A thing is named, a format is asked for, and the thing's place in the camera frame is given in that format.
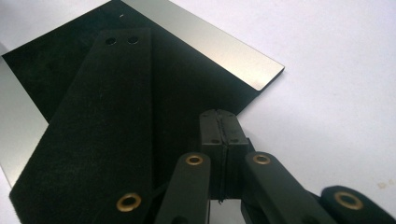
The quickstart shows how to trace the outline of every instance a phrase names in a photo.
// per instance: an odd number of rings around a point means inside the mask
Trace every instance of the mounting hole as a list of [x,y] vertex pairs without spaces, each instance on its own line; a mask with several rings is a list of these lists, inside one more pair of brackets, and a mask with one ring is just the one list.
[[116,42],[117,40],[114,37],[110,37],[109,39],[106,40],[106,44],[109,46],[115,44]]
[[202,159],[202,157],[197,156],[197,155],[189,156],[189,157],[186,159],[186,163],[189,164],[189,165],[199,165],[199,164],[201,164],[203,161],[204,161],[204,159]]
[[139,41],[137,36],[132,36],[128,38],[128,44],[136,44]]
[[345,191],[338,191],[334,194],[334,198],[339,204],[343,205],[345,208],[349,208],[352,210],[360,210],[363,208],[363,202],[351,193]]
[[253,160],[261,165],[266,165],[271,162],[270,158],[265,155],[256,155],[253,157]]
[[175,217],[172,220],[172,224],[188,224],[189,221],[184,217]]
[[136,193],[127,193],[117,201],[117,209],[120,212],[131,212],[142,203],[142,199]]

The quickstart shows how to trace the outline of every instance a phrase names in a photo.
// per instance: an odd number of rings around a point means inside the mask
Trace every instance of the silver metal plate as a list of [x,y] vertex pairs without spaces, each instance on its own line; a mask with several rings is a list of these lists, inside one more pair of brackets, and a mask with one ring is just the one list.
[[284,66],[166,0],[123,0],[213,62],[262,90]]
[[48,123],[0,57],[0,164],[11,187]]

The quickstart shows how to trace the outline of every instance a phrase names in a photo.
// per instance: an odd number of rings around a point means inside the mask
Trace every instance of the black rectangular panel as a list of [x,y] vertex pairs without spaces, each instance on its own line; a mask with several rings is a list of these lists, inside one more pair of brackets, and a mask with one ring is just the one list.
[[[152,189],[150,49],[149,29],[97,36],[11,191],[22,223],[143,221]],[[120,212],[128,193],[141,203]]]

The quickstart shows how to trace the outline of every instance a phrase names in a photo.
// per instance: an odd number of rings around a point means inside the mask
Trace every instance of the brass grommet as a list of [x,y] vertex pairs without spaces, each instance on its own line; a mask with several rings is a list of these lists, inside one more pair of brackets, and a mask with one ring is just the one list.
[[[125,200],[133,199],[132,203],[125,203]],[[142,198],[136,193],[127,193],[122,196],[119,201],[117,202],[117,209],[120,212],[131,212],[132,210],[136,209],[142,203]]]
[[262,154],[254,156],[253,160],[256,163],[261,164],[261,165],[266,165],[271,162],[271,159],[269,157],[262,155]]
[[[343,197],[348,197],[353,202],[346,202],[343,200]],[[345,191],[338,191],[334,194],[334,198],[339,204],[343,205],[346,208],[352,210],[360,210],[363,208],[363,202],[358,197],[356,197],[351,193]]]
[[199,165],[199,164],[201,164],[203,161],[204,161],[204,159],[202,159],[202,157],[197,156],[197,155],[189,156],[189,157],[186,159],[186,163],[189,164],[189,165]]

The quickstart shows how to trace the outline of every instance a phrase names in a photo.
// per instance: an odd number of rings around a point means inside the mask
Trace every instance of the white background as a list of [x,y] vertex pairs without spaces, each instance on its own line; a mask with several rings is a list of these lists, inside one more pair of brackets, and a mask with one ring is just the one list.
[[[0,2],[2,53],[100,5],[19,2]],[[348,186],[396,217],[395,1],[173,2],[286,66],[238,116],[256,149],[316,194]],[[211,223],[243,223],[225,206],[212,203]]]

